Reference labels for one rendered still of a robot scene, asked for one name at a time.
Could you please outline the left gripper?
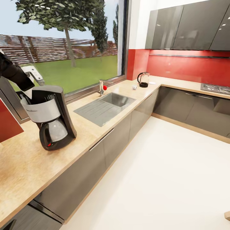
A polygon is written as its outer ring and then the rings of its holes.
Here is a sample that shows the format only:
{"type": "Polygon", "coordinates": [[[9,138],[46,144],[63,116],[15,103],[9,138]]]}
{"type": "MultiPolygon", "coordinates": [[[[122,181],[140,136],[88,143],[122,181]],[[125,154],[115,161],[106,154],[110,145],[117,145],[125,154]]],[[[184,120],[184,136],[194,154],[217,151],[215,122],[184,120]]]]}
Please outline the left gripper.
{"type": "Polygon", "coordinates": [[[10,81],[16,83],[21,91],[27,91],[33,87],[35,87],[34,83],[30,80],[29,77],[23,72],[21,67],[19,65],[15,65],[17,68],[17,72],[15,75],[11,77],[5,77],[6,79],[9,79],[10,81]]]}

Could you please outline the electric kettle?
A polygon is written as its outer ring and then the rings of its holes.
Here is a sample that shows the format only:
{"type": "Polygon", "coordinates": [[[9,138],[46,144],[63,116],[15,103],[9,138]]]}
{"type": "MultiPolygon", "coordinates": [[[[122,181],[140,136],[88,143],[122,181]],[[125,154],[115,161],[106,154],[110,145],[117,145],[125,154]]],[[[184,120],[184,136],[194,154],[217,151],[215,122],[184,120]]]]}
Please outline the electric kettle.
{"type": "Polygon", "coordinates": [[[140,80],[138,80],[139,86],[143,87],[143,88],[147,88],[148,84],[149,84],[149,73],[148,72],[144,72],[142,73],[140,80]]]}

